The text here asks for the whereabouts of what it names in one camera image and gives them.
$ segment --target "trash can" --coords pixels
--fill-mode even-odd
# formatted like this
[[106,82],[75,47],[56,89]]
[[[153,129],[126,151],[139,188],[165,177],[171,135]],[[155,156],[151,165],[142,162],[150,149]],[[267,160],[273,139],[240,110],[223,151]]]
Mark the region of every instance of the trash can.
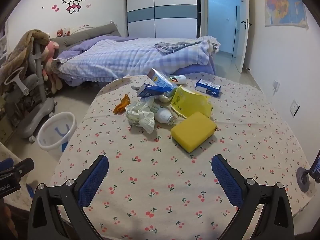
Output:
[[38,144],[41,149],[59,161],[76,129],[77,122],[73,113],[56,114],[41,127],[37,137]]

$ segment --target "cherry pattern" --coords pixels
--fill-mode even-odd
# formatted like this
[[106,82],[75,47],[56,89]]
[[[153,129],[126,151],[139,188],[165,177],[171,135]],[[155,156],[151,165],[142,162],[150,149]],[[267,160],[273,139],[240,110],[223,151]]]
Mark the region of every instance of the cherry pattern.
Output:
[[[167,125],[156,123],[154,133],[148,134],[130,124],[125,114],[113,115],[114,100],[125,93],[132,102],[137,100],[131,85],[150,82],[144,76],[130,77],[130,83],[119,79],[103,88],[71,138],[50,186],[63,185],[98,155],[107,156],[108,174],[90,206],[84,208],[101,235],[134,239],[130,232],[136,231],[149,240],[202,240],[212,238],[214,230],[213,237],[219,237],[236,208],[225,199],[212,173],[215,154],[259,184],[282,182],[293,214],[314,195],[313,191],[299,192],[296,169],[310,166],[290,128],[259,91],[207,74],[189,77],[188,87],[199,79],[222,86],[220,98],[209,98],[211,118],[219,128],[193,152],[186,153],[172,139]],[[64,209],[59,210],[66,218]],[[171,226],[175,230],[168,236]]]

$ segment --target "folded cloth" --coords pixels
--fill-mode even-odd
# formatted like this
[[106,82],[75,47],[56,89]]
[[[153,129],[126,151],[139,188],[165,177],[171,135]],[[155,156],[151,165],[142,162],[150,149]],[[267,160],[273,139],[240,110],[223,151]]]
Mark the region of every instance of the folded cloth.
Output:
[[167,54],[170,54],[170,53],[174,53],[180,49],[183,49],[183,48],[186,48],[186,47],[189,47],[189,46],[192,46],[192,45],[196,45],[196,44],[199,44],[201,43],[202,41],[197,41],[197,42],[194,42],[194,43],[187,43],[187,42],[184,42],[184,41],[180,41],[178,43],[166,43],[166,42],[159,42],[159,43],[156,43],[155,44],[155,48],[157,50],[159,50],[162,54],[164,55],[167,55]]
[[[49,36],[41,30],[30,30],[26,32],[20,39],[8,59],[0,68],[0,96],[7,91],[8,86],[4,85],[4,81],[19,67],[27,66],[27,59],[32,49],[31,38],[34,42],[43,45],[42,50],[49,44]],[[20,73],[20,78],[23,79],[27,68],[25,67]]]

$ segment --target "blue box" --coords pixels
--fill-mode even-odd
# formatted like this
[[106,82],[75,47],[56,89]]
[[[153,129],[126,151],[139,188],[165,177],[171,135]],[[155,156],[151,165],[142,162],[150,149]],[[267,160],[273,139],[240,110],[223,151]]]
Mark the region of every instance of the blue box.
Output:
[[166,92],[170,92],[172,89],[167,87],[158,87],[150,84],[143,84],[137,92],[137,96],[140,98],[148,98],[151,96],[160,96]]
[[221,90],[221,86],[213,84],[210,81],[207,80],[203,80],[200,79],[197,83],[196,83],[196,90],[206,93],[210,96],[214,96],[214,97],[218,97],[219,96],[219,92]]

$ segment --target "crumpled tissue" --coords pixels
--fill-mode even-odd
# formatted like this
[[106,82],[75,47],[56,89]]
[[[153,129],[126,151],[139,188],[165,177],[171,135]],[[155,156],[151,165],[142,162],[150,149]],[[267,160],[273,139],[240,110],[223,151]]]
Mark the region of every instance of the crumpled tissue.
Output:
[[151,112],[150,107],[153,104],[155,97],[142,98],[133,104],[125,107],[125,115],[132,125],[141,126],[148,134],[155,129],[155,117]]

